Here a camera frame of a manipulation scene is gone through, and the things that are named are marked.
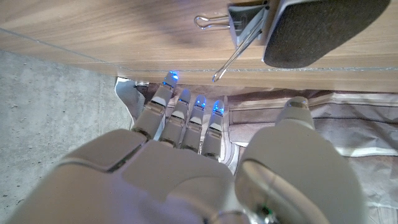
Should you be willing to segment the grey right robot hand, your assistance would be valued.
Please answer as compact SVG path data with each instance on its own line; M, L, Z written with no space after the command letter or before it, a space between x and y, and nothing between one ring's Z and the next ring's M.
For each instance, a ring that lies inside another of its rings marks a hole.
M9 223L365 223L361 185L315 131L308 101L286 102L250 140L235 171L220 158L224 104L202 131L206 100L184 91L154 139L177 86L171 71L131 130L66 155Z

